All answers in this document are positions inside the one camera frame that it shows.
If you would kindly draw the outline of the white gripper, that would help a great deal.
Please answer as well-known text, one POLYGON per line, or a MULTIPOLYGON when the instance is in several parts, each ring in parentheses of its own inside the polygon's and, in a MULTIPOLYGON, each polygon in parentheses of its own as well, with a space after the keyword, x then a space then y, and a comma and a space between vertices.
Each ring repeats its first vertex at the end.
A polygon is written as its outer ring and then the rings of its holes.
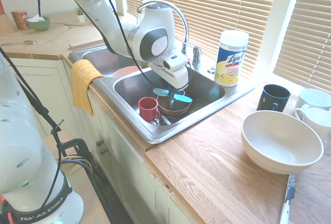
MULTIPOLYGON (((161 88, 170 89, 170 85, 174 88, 185 88, 188 83, 188 71, 185 65, 172 66, 169 61, 166 60, 154 60, 149 62, 150 68, 159 75, 161 88)), ((185 94, 185 90, 178 91, 180 95, 185 94)))

